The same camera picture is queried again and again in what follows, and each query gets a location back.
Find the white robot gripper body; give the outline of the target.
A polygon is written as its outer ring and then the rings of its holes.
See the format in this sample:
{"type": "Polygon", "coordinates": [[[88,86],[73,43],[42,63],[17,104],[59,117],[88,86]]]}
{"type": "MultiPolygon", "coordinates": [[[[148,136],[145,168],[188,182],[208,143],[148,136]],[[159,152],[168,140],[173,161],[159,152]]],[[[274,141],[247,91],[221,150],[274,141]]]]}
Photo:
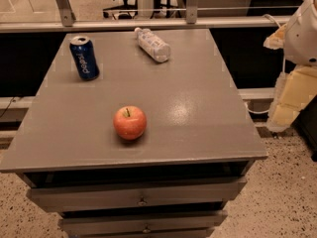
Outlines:
{"type": "Polygon", "coordinates": [[[317,65],[317,0],[305,0],[290,17],[284,34],[284,55],[295,64],[317,65]]]}

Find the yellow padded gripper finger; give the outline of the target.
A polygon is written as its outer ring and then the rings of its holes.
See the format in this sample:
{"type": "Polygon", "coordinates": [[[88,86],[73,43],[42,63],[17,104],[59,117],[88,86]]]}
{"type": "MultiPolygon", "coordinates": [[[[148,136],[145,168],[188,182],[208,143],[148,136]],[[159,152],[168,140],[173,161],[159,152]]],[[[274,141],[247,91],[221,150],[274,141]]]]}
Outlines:
{"type": "Polygon", "coordinates": [[[264,47],[271,50],[278,50],[284,47],[284,33],[286,25],[279,27],[274,33],[264,40],[264,47]]]}
{"type": "Polygon", "coordinates": [[[289,128],[316,95],[316,66],[297,65],[291,73],[282,72],[275,84],[266,127],[271,132],[289,128]]]}

